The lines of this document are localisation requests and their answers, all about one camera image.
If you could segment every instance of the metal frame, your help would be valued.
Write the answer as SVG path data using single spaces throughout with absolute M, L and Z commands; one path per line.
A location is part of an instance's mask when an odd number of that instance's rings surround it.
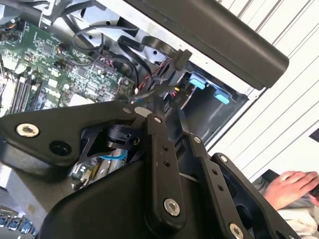
M 199 66 L 212 76 L 215 76 L 226 85 L 230 86 L 239 93 L 248 95 L 252 91 L 247 83 L 226 70 L 224 67 L 217 64 L 214 60 L 205 56 L 194 47 L 190 46 L 179 37 L 160 26 L 152 19 L 127 4 L 123 0 L 99 0 L 99 2 L 115 12 L 117 15 L 125 18 L 127 21 L 147 32 L 149 35 L 157 37 L 175 49 L 189 50 L 193 53 L 190 61 Z

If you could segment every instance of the ram slot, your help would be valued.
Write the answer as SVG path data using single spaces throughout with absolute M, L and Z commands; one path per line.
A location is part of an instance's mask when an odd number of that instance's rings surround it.
M 31 84 L 26 83 L 25 78 L 21 77 L 15 86 L 10 114 L 20 113 L 25 110 L 30 90 Z

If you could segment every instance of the capacitor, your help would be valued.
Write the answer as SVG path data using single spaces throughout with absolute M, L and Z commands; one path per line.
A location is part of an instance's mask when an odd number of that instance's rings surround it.
M 66 90 L 68 90 L 68 89 L 70 89 L 70 85 L 69 85 L 69 84 L 65 84 L 65 85 L 63 86 L 63 88 L 66 89 Z

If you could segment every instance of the human hand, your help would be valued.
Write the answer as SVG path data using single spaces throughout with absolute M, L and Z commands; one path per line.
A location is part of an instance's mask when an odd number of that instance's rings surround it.
M 279 210 L 300 199 L 318 184 L 319 177 L 317 172 L 288 171 L 269 184 L 264 197 L 276 210 Z
M 319 207 L 319 197 L 313 197 L 312 195 L 309 195 L 310 202 L 314 204 L 316 207 Z

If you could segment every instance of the bolt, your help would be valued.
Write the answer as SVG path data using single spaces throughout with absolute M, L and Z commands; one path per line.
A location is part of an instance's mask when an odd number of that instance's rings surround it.
M 173 217 L 177 217 L 180 214 L 179 204 L 172 198 L 164 201 L 164 208 Z
M 123 108 L 123 111 L 126 112 L 126 113 L 128 113 L 128 114 L 131 113 L 131 111 L 130 111 L 128 108 Z
M 220 159 L 221 159 L 221 161 L 223 161 L 224 163 L 227 163 L 227 162 L 228 162 L 227 158 L 225 158 L 224 156 L 220 156 Z
M 22 123 L 18 125 L 16 132 L 23 137 L 33 138 L 39 135 L 40 130 L 33 124 Z
M 236 237 L 236 239 L 243 239 L 244 238 L 243 232 L 240 230 L 240 228 L 236 224 L 231 223 L 229 225 L 229 229 L 230 229 L 231 233 Z
M 157 122 L 161 123 L 161 120 L 160 120 L 159 118 L 154 117 L 154 119 L 155 119 Z
M 199 138 L 199 137 L 197 137 L 197 136 L 195 136 L 195 137 L 194 137 L 194 140 L 195 140 L 195 142 L 196 142 L 196 143 L 201 143 L 200 138 Z

